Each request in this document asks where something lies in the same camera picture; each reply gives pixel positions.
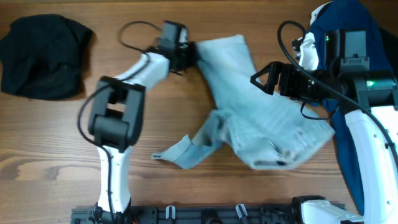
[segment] light blue cloth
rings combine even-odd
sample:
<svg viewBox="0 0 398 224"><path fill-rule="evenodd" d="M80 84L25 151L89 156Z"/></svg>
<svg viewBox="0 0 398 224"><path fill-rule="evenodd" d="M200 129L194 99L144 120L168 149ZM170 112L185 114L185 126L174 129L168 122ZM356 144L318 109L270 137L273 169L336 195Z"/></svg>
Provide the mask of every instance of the light blue cloth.
<svg viewBox="0 0 398 224"><path fill-rule="evenodd" d="M192 140L188 136L164 152L152 154L190 169L223 143L252 169L294 169L310 159L334 130L326 121L305 119L300 105L250 83L256 71L243 36L197 43L198 67L217 110ZM305 109L305 114L317 116Z"/></svg>

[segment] wooden table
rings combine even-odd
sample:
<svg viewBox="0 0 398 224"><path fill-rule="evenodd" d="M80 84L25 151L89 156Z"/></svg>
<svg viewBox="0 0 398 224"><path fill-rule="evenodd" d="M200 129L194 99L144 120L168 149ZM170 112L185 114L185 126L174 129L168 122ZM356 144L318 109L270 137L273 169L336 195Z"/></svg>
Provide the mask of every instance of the wooden table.
<svg viewBox="0 0 398 224"><path fill-rule="evenodd" d="M55 13L93 29L85 63L86 94L72 100L29 100L0 94L0 223L69 223L70 210L93 205L100 195L100 160L96 149L78 134L76 114L100 76L115 76L139 54L116 41L129 21L159 24L179 21L192 40L243 34L254 63L286 62L276 31L287 19L308 24L309 14L324 1L134 2L6 4L0 6L0 37L21 16ZM366 3L380 25L398 34L396 2ZM286 29L289 43L300 32ZM145 26L131 28L127 42L148 46L159 34ZM170 75L146 101L144 129L131 156L133 205L236 205L286 203L298 195L323 195L356 212L329 142L298 169L254 171L224 147L192 170L152 161L150 154L193 136L213 108L211 95L196 69ZM86 124L88 115L83 119Z"/></svg>

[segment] white plastic part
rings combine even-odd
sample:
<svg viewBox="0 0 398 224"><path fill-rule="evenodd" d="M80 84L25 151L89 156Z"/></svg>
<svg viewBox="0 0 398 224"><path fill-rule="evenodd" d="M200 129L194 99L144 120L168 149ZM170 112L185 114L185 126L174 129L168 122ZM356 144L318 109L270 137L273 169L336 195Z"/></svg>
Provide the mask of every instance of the white plastic part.
<svg viewBox="0 0 398 224"><path fill-rule="evenodd" d="M129 84L140 84L146 87L146 91L152 89L156 84L165 79L169 75L170 61L163 55L148 53L150 57L150 63L136 76L124 81ZM142 68L145 65L148 58L145 54L141 55L141 58L131 68L115 78L124 79L133 74L135 71Z"/></svg>
<svg viewBox="0 0 398 224"><path fill-rule="evenodd" d="M321 11L321 9L326 5L329 4L331 2L328 3L324 3L323 5L319 6L316 10L314 10L313 12L311 12L311 20L310 20L310 25L312 25L312 23L315 21L315 19L317 19L319 12Z"/></svg>
<svg viewBox="0 0 398 224"><path fill-rule="evenodd" d="M389 130L397 142L398 111L393 106L371 109L372 114ZM386 139L376 124L360 110L345 115L354 139L364 190L365 223L397 223L397 169Z"/></svg>
<svg viewBox="0 0 398 224"><path fill-rule="evenodd" d="M309 32L300 46L300 61L298 64L306 70L314 71L318 68L319 58L315 48L315 37Z"/></svg>
<svg viewBox="0 0 398 224"><path fill-rule="evenodd" d="M305 224L340 224L340 221L361 222L361 215L331 205L327 200L309 200L301 204L302 218Z"/></svg>
<svg viewBox="0 0 398 224"><path fill-rule="evenodd" d="M119 153L119 149L113 147L104 146L104 148L113 157L111 175L113 213L124 212L130 201L128 173L132 146L128 147L124 153ZM101 159L101 195L99 196L98 206L104 211L110 212L108 201L108 157L101 148L97 147L97 150Z"/></svg>

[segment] blue cloth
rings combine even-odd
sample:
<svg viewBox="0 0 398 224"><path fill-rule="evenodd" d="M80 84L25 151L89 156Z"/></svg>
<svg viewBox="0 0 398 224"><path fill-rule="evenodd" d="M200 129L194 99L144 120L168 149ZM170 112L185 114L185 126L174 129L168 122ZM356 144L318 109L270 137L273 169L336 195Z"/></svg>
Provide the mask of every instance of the blue cloth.
<svg viewBox="0 0 398 224"><path fill-rule="evenodd" d="M319 57L318 69L327 69L325 65L325 32L337 29L363 29L366 31L366 53L370 58L370 70L389 70L392 68L384 52L382 37L377 22L357 0L334 0L329 8L311 25L308 30L315 36L315 47ZM330 112L336 101L323 102ZM346 125L344 116L337 111L333 117L336 131L335 143L337 158L347 187L361 215L364 213L364 195L359 171L358 157L353 138Z"/></svg>

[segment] black fabric pile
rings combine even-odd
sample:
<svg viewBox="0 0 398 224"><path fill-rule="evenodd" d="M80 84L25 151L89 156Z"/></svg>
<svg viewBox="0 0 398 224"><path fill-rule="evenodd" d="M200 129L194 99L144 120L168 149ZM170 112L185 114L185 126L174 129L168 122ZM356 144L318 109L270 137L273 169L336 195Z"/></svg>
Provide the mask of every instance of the black fabric pile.
<svg viewBox="0 0 398 224"><path fill-rule="evenodd" d="M22 17L0 40L1 91L61 100L81 90L81 60L93 31L55 14Z"/></svg>

